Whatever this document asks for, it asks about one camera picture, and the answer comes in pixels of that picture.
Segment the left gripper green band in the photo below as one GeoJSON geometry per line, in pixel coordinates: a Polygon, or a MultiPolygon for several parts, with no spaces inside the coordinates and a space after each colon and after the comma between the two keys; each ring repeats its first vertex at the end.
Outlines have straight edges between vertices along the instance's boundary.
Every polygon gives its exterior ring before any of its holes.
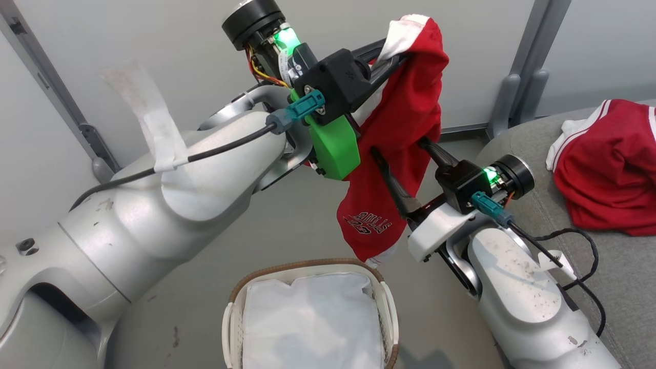
{"type": "MultiPolygon", "coordinates": [[[[288,170],[306,163],[326,178],[346,178],[360,163],[356,133],[344,115],[328,117],[328,93],[309,80],[318,73],[319,60],[298,39],[277,3],[241,1],[225,17],[222,29],[235,49],[245,53],[258,86],[282,95],[281,107],[275,107],[268,96],[262,104],[275,132],[291,144],[292,152],[283,156],[288,170]]],[[[370,63],[379,57],[385,42],[364,45],[352,55],[370,63]]],[[[395,55],[374,65],[370,86],[382,86],[406,59],[406,55],[395,55]]]]}

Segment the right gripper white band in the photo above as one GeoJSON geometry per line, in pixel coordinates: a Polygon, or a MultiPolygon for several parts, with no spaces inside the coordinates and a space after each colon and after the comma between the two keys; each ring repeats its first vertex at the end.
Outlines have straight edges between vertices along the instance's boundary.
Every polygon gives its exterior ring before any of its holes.
{"type": "Polygon", "coordinates": [[[520,157],[506,154],[480,167],[469,160],[458,161],[427,136],[418,146],[436,163],[436,180],[443,190],[424,207],[406,191],[380,151],[371,147],[371,156],[401,218],[419,219],[408,239],[408,250],[417,261],[426,261],[474,220],[490,220],[496,227],[509,229],[514,218],[505,206],[535,187],[534,174],[520,157]]]}

